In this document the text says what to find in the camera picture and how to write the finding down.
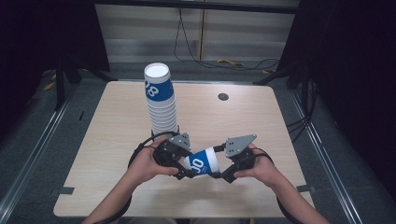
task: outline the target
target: printed number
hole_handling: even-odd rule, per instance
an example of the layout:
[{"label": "printed number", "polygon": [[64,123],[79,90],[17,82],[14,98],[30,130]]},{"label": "printed number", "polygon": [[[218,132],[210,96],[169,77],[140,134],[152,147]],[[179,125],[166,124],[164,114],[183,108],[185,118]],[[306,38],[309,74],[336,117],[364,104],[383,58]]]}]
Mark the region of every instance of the printed number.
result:
[{"label": "printed number", "polygon": [[150,83],[146,81],[146,89],[148,89],[148,95],[153,97],[160,91],[156,87],[150,86],[149,84]]},{"label": "printed number", "polygon": [[155,96],[155,94],[157,94],[158,92],[160,92],[160,91],[155,87],[148,88],[148,95],[151,97]]},{"label": "printed number", "polygon": [[191,169],[196,173],[201,173],[201,168],[204,167],[204,162],[198,159],[192,160],[192,167]]}]

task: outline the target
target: floor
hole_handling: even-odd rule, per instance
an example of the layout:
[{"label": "floor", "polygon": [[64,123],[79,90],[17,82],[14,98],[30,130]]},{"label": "floor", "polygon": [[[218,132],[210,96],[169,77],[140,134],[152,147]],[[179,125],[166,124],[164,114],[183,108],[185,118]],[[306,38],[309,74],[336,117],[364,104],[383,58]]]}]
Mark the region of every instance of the floor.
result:
[{"label": "floor", "polygon": [[[148,63],[112,63],[109,76],[118,79],[143,78]],[[228,82],[251,85],[268,75],[261,69],[235,71],[206,68],[195,62],[169,62],[173,81]],[[254,67],[256,62],[244,62]],[[263,62],[270,67],[273,62]],[[87,131],[106,82],[86,71],[80,71],[79,84],[66,81],[67,104],[62,113],[54,111],[56,87],[43,88],[50,82],[44,76],[24,115],[6,141],[0,143],[0,223],[80,223],[82,217],[56,217],[52,209],[57,190],[67,177]],[[301,119],[299,90],[286,88],[286,77],[270,82],[276,93],[286,124]],[[46,129],[52,121],[54,129]],[[290,125],[289,130],[299,124]],[[310,129],[303,129],[293,143],[316,208],[331,223],[396,223],[396,204],[377,181],[374,173],[350,146],[320,100],[320,90]],[[299,133],[290,133],[293,140]],[[313,135],[318,134],[317,145]],[[255,223],[290,223],[285,218],[256,219]]]}]

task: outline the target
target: white paper cup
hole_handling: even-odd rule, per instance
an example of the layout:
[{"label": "white paper cup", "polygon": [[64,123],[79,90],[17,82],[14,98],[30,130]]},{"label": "white paper cup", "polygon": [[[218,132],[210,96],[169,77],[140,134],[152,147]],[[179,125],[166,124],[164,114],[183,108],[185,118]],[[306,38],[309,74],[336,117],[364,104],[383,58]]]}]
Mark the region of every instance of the white paper cup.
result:
[{"label": "white paper cup", "polygon": [[173,117],[176,115],[177,111],[176,108],[172,108],[168,111],[159,111],[159,110],[151,110],[150,108],[148,109],[148,112],[152,117],[159,117],[159,118],[167,118],[167,117]]},{"label": "white paper cup", "polygon": [[164,63],[151,63],[145,68],[145,87],[148,104],[167,107],[175,100],[169,67]]},{"label": "white paper cup", "polygon": [[177,132],[176,97],[166,64],[146,66],[145,89],[153,133]]},{"label": "white paper cup", "polygon": [[174,122],[177,119],[176,115],[170,116],[170,117],[153,117],[150,116],[150,119],[153,123],[168,123],[168,122]]},{"label": "white paper cup", "polygon": [[151,130],[152,130],[152,132],[154,134],[163,133],[163,132],[174,132],[174,133],[177,133],[178,132],[178,126],[177,126],[177,124],[175,124],[174,126],[172,126],[170,128],[157,128],[157,127],[152,126]]},{"label": "white paper cup", "polygon": [[199,151],[184,159],[186,169],[192,170],[199,175],[219,172],[218,159],[213,147]]}]

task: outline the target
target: black curtain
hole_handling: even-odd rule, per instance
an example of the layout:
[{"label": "black curtain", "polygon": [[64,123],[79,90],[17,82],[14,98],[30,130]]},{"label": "black curtain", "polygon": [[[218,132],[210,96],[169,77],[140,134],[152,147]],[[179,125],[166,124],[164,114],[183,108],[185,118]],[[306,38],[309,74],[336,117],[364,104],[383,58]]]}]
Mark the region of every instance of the black curtain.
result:
[{"label": "black curtain", "polygon": [[338,1],[311,65],[341,131],[396,200],[396,5]]},{"label": "black curtain", "polygon": [[1,137],[35,93],[42,73],[56,68],[61,56],[109,71],[93,1],[0,2]]}]

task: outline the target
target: stack of cups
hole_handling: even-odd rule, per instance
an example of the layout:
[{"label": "stack of cups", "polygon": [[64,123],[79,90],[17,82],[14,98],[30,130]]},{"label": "stack of cups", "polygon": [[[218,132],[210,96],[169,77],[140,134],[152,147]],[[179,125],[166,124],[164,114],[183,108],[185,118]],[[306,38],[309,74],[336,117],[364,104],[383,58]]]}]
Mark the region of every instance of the stack of cups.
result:
[{"label": "stack of cups", "polygon": [[176,98],[169,67],[151,63],[145,68],[146,99],[153,134],[178,132]]}]

